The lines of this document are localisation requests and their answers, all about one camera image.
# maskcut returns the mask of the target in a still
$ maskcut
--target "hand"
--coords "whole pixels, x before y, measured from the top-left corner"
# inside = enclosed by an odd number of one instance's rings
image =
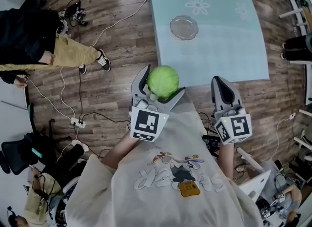
[[[54,61],[54,58],[55,58],[55,55],[53,55],[51,52],[44,51],[43,56],[41,57],[39,62],[48,64],[48,65],[52,65],[53,61]]]
[[[14,85],[16,85],[18,88],[25,88],[27,86],[28,80],[26,78],[20,78],[16,76],[14,80]]]
[[[31,172],[33,173],[33,177],[39,176],[40,171],[37,168],[31,168]]]

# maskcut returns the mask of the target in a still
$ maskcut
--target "desk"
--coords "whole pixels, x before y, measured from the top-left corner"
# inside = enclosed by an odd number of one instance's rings
[[[263,35],[252,0],[151,0],[159,65],[177,70],[180,86],[268,79]],[[180,40],[170,22],[187,15],[198,34]]]

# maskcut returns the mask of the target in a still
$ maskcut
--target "wooden floor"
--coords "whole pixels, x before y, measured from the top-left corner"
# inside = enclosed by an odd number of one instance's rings
[[[70,0],[48,0],[47,7],[55,10],[66,8]],[[101,31],[116,21],[135,12],[144,0],[81,0],[88,21],[87,27],[79,27],[81,43],[92,45]],[[270,80],[236,83],[243,104],[252,116],[253,136],[242,144],[245,151],[265,160],[272,156],[277,145],[276,125],[281,119],[304,108],[305,71],[302,65],[287,64],[280,58],[281,44],[295,36],[293,18],[279,19],[278,15],[291,10],[289,0],[253,0],[258,12],[264,35]],[[78,40],[77,28],[71,28],[73,39]],[[157,66],[156,45],[149,1],[133,17],[107,30],[97,44],[105,50],[112,62],[112,70],[102,71],[95,63],[88,66],[88,73],[82,76],[81,97],[83,113],[97,111],[114,120],[128,119],[131,104],[131,82],[143,67]],[[32,80],[62,113],[72,116],[71,109],[60,101],[63,88],[59,70],[34,71]],[[71,105],[76,115],[81,113],[78,96],[79,75],[77,68],[64,68],[66,89],[63,99]],[[209,86],[187,89],[198,111],[211,114],[214,106]],[[70,122],[57,113],[37,90],[29,85],[30,101],[35,104],[35,125],[37,129],[47,127],[51,118],[55,137],[75,137]],[[128,130],[126,123],[113,123],[101,116],[87,116],[87,127],[79,130],[79,138],[90,148],[100,153],[111,148]],[[297,147],[293,132],[300,133],[307,121],[298,116],[294,121],[282,122],[279,126],[280,147],[276,158],[286,164],[294,156]],[[236,155],[235,164],[241,160]]]

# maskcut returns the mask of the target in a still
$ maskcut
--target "glass plate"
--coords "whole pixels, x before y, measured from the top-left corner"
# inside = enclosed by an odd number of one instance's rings
[[[195,38],[198,33],[197,22],[190,16],[179,15],[170,22],[171,32],[183,41],[189,41]]]

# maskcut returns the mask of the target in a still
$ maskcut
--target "green cabbage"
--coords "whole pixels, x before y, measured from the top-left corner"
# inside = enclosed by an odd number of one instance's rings
[[[172,67],[156,67],[147,78],[149,90],[159,99],[169,98],[179,87],[179,75]]]

